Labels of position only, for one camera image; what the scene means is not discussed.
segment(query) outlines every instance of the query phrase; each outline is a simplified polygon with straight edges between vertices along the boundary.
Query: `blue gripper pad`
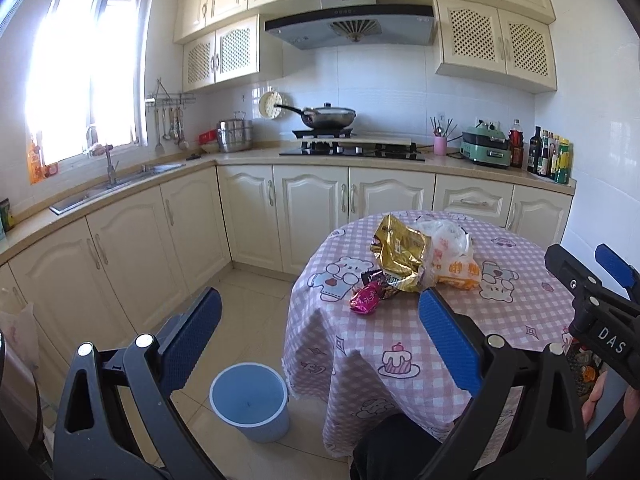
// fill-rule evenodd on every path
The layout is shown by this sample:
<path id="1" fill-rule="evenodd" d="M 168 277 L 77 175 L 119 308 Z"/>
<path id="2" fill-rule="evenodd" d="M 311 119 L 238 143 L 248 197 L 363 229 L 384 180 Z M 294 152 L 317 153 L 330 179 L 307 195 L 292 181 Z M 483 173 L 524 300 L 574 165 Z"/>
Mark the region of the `blue gripper pad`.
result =
<path id="1" fill-rule="evenodd" d="M 596 261 L 620 286 L 631 288 L 635 285 L 634 272 L 631 267 L 605 244 L 596 248 Z"/>
<path id="2" fill-rule="evenodd" d="M 456 386 L 475 397 L 482 385 L 480 356 L 432 290 L 420 295 L 418 316 Z"/>
<path id="3" fill-rule="evenodd" d="M 158 349 L 161 362 L 158 387 L 164 396 L 168 397 L 187 383 L 221 318 L 220 294 L 208 288 L 177 323 L 167 322 L 174 326 Z"/>

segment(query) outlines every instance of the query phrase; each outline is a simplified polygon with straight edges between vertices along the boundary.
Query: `trash can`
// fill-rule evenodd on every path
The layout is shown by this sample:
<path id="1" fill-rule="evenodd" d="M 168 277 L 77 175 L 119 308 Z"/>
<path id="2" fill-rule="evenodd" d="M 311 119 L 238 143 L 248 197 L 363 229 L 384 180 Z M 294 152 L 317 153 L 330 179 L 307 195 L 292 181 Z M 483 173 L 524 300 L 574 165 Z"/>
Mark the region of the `trash can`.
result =
<path id="1" fill-rule="evenodd" d="M 216 415 L 254 442 L 275 442 L 289 431 L 288 399 L 280 374 L 259 363 L 222 370 L 209 390 Z"/>

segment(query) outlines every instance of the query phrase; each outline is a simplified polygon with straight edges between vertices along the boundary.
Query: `pink utensil holder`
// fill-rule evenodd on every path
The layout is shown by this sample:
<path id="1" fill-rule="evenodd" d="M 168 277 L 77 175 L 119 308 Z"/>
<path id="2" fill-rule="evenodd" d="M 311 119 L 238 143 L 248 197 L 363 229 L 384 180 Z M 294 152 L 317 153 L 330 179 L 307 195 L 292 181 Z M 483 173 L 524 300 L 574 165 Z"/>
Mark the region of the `pink utensil holder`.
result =
<path id="1" fill-rule="evenodd" d="M 447 155 L 447 137 L 433 137 L 433 153 Z"/>

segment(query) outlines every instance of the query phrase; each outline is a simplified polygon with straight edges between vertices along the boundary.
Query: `countertop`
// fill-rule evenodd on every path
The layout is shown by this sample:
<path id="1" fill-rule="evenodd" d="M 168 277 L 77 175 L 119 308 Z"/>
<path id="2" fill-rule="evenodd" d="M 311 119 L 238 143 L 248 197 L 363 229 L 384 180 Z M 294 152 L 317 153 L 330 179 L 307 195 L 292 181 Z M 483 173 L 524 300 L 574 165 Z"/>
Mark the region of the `countertop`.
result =
<path id="1" fill-rule="evenodd" d="M 471 178 L 480 178 L 484 180 L 495 180 L 505 182 L 507 184 L 518 184 L 520 186 L 534 187 L 555 191 L 573 196 L 575 194 L 575 180 L 571 180 L 568 186 L 556 184 L 547 178 L 542 178 L 528 173 L 527 171 L 509 168 L 508 170 L 499 170 L 497 168 L 487 168 L 477 166 L 468 160 L 459 160 L 450 156 L 436 156 L 433 153 L 426 154 L 425 162 L 407 161 L 407 160 L 386 160 L 381 158 L 364 158 L 364 157 L 336 157 L 336 156 L 280 156 L 279 153 L 283 147 L 258 148 L 238 153 L 213 153 L 203 155 L 197 160 L 189 160 L 185 162 L 185 166 L 177 170 L 168 171 L 167 173 L 153 176 L 142 182 L 123 186 L 107 195 L 98 197 L 90 202 L 86 202 L 83 206 L 68 211 L 62 215 L 56 215 L 48 209 L 53 203 L 42 204 L 43 210 L 29 216 L 21 221 L 16 227 L 6 234 L 6 238 L 0 240 L 0 265 L 6 263 L 16 254 L 25 250 L 38 240 L 52 234 L 65 225 L 71 224 L 82 217 L 101 209 L 111 203 L 122 200 L 127 196 L 131 196 L 145 189 L 159 186 L 169 180 L 173 180 L 185 174 L 194 173 L 211 166 L 235 166 L 249 164 L 266 164 L 266 165 L 286 165 L 286 166 L 342 166 L 351 168 L 379 168 L 382 170 L 404 170 L 404 171 L 422 171 L 425 173 L 437 173 L 456 176 L 467 176 Z M 93 185 L 87 183 L 84 189 Z M 79 192 L 81 188 L 69 190 L 67 195 Z M 55 201 L 61 200 L 63 196 L 57 196 Z"/>

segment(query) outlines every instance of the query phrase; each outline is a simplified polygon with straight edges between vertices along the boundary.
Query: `pink checkered tablecloth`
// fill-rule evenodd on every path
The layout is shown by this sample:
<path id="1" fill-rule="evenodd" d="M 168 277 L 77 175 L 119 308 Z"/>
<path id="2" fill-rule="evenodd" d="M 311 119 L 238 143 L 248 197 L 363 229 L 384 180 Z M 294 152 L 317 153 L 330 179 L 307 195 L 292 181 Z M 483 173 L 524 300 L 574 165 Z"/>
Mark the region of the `pink checkered tablecloth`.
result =
<path id="1" fill-rule="evenodd" d="M 465 215 L 394 214 L 407 225 L 420 217 L 450 219 L 471 234 L 481 286 L 466 291 L 439 285 L 438 291 L 485 334 L 532 350 L 567 338 L 573 297 L 546 271 L 542 249 Z M 382 218 L 373 215 L 331 233 L 291 293 L 285 375 L 294 396 L 328 403 L 322 438 L 335 456 L 350 455 L 367 431 L 398 411 L 443 440 L 470 399 L 454 384 L 418 319 L 418 294 L 382 301 L 370 316 L 349 310 L 361 273 L 378 267 L 369 246 Z M 401 355 L 410 357 L 409 369 L 389 365 Z"/>

